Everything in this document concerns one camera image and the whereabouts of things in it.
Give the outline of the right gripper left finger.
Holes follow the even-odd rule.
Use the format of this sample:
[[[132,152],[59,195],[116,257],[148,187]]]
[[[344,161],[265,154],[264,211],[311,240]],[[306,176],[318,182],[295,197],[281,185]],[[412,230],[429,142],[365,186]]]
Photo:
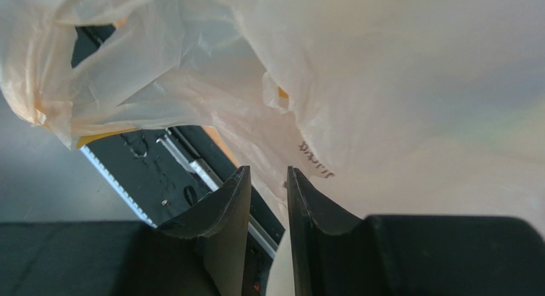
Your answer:
[[[196,241],[196,254],[220,295],[242,294],[250,204],[250,167],[241,166],[218,190],[158,227]]]

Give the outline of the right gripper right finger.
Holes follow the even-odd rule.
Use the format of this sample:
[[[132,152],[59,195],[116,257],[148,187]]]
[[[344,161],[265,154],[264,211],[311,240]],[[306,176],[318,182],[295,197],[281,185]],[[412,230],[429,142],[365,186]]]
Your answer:
[[[288,212],[296,295],[364,295],[365,222],[288,167]]]

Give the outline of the translucent plastic bag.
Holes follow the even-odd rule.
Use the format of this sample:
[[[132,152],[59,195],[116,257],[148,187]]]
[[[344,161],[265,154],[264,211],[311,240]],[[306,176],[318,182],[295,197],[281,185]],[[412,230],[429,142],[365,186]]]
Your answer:
[[[214,127],[284,226],[295,166],[358,217],[544,233],[544,0],[1,0],[1,91],[68,148]]]

